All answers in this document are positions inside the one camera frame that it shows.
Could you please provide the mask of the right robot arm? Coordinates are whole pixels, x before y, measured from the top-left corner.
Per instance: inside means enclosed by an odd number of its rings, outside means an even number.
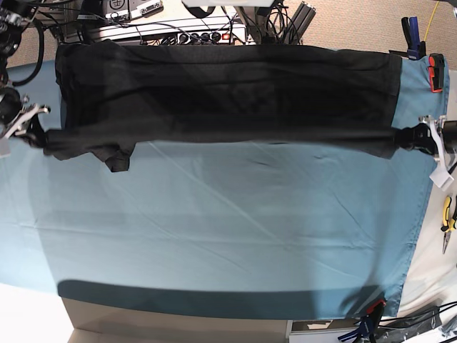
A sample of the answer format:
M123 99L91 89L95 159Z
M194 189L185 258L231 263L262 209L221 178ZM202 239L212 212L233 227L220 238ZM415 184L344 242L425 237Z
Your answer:
M51 109L46 105L28 105L29 98L21 96L19 86L25 86L35 79L41 71L44 61L44 29L35 18L41 3L27 1L1 2L1 148L7 150L11 138L17 138L28 145L42 149L47 137L40 122L40 114L48 114ZM32 23L38 32L39 52L32 73L20 81L9 79L8 59L13 56L21 44L22 34Z

